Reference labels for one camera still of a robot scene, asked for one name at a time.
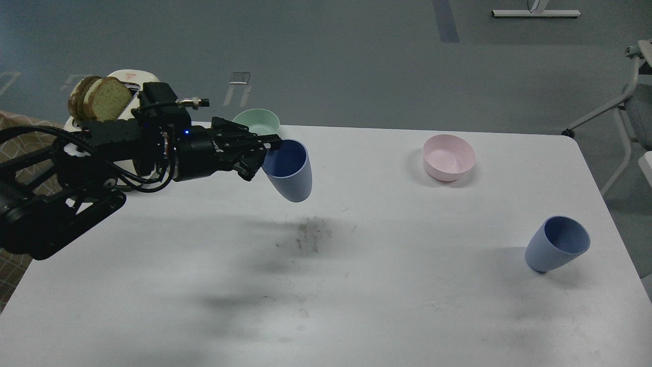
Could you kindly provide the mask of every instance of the metal connector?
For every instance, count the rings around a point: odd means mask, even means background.
[[[638,47],[638,45],[634,46],[629,46],[628,48],[625,49],[625,56],[629,57],[630,59],[633,57],[641,57],[641,49]]]
[[[200,107],[208,107],[210,103],[208,99],[199,99],[199,97],[177,99],[179,107],[192,107],[193,110],[199,110]]]

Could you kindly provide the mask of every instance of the chair wheel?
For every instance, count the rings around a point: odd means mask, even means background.
[[[570,129],[566,129],[566,130],[562,131],[561,134],[563,136],[567,136],[569,138],[574,138],[575,137],[575,132],[573,130],[570,130]]]

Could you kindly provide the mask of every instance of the black cable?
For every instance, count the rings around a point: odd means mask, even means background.
[[[163,170],[161,170],[156,175],[156,178],[152,178],[152,180],[156,180],[156,182],[161,182],[163,177],[165,176],[165,173],[167,172],[167,170],[168,170],[167,166],[164,167]],[[143,187],[144,185],[145,185],[144,183],[139,183],[136,187]],[[128,185],[116,185],[116,187],[118,189],[120,189],[120,190],[123,190],[123,191],[134,191],[134,189],[132,187],[128,186]]]
[[[168,164],[167,164],[167,165],[166,165],[166,166],[161,170],[161,172],[157,175],[157,177],[156,177],[156,181],[157,181],[157,182],[161,182],[161,181],[162,181],[163,177],[165,177],[165,174],[166,174],[167,171],[168,171],[168,168],[170,169],[170,172],[171,172],[171,174],[168,175],[168,179],[167,179],[165,182],[162,182],[159,186],[156,186],[156,187],[154,187],[154,188],[143,187],[143,185],[136,185],[136,184],[134,184],[133,182],[131,182],[131,181],[129,181],[129,180],[126,180],[126,179],[122,179],[122,180],[123,180],[123,181],[127,184],[127,186],[129,186],[131,189],[133,189],[133,190],[135,190],[135,191],[138,191],[138,192],[140,192],[140,193],[156,192],[156,191],[158,191],[158,188],[159,188],[159,187],[162,186],[162,187],[161,187],[161,189],[162,189],[163,187],[167,186],[167,185],[170,183],[170,178],[172,177],[172,175],[174,175],[174,169],[173,169],[173,165],[172,165],[172,164],[169,164],[169,163],[168,163]]]
[[[136,176],[135,174],[123,169],[122,167],[116,165],[115,163],[103,158],[103,156],[99,153],[95,147],[92,145],[86,143],[82,139],[78,138],[76,135],[65,131],[63,129],[60,129],[58,127],[54,126],[13,126],[9,127],[7,129],[3,129],[0,131],[0,144],[4,143],[12,138],[15,138],[17,136],[26,134],[26,133],[33,133],[33,132],[40,132],[48,135],[53,135],[58,138],[62,138],[70,143],[73,143],[77,145],[79,148],[84,149],[87,151],[89,154],[93,155],[95,154],[96,157],[98,157],[102,162],[107,164],[109,168],[111,168],[114,172],[116,172],[116,175],[122,179],[122,176],[126,176],[130,178],[131,180],[134,180],[136,182],[139,182],[141,184],[155,184],[157,182],[160,182],[159,179],[145,179],[139,176]]]
[[[161,103],[159,103],[159,102],[155,102],[155,103],[146,104],[146,105],[144,105],[144,106],[140,106],[140,107],[138,107],[138,108],[134,108],[134,110],[137,110],[137,111],[140,111],[140,112],[144,112],[144,111],[147,111],[147,110],[151,110],[152,108],[171,107],[171,106],[176,106],[176,107],[178,107],[179,104],[177,104],[177,101],[161,102]]]
[[[134,188],[134,190],[140,193],[156,193],[158,191],[163,190],[167,185],[170,184],[172,178],[174,177],[175,165],[172,162],[170,162],[169,166],[170,166],[170,171],[168,172],[168,178],[166,178],[166,180],[162,184],[153,188],[139,187],[139,188]]]
[[[116,176],[122,182],[124,182],[127,187],[129,187],[129,188],[131,188],[133,190],[136,190],[136,191],[139,191],[140,188],[142,188],[145,185],[144,183],[133,183],[131,180],[129,180],[128,178],[126,178],[122,174],[117,174]],[[155,179],[152,179],[152,180],[156,180],[156,182],[160,182],[161,181],[161,175],[157,176]]]

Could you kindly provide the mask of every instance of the bread slice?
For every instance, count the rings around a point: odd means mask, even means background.
[[[116,120],[131,98],[129,89],[117,78],[97,80],[83,98],[83,115],[98,121]]]
[[[99,76],[87,76],[84,79],[80,80],[79,83],[73,88],[70,97],[68,98],[68,112],[70,115],[79,120],[88,120],[83,115],[83,99],[88,92],[88,89],[95,83],[97,80],[102,79]]]

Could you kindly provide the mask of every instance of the tipped blue cup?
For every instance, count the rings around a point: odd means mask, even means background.
[[[567,264],[589,249],[591,240],[584,227],[568,217],[546,219],[526,249],[526,262],[538,272]]]
[[[292,202],[301,202],[312,191],[312,171],[308,150],[292,139],[281,141],[280,148],[265,155],[263,171],[276,190]]]

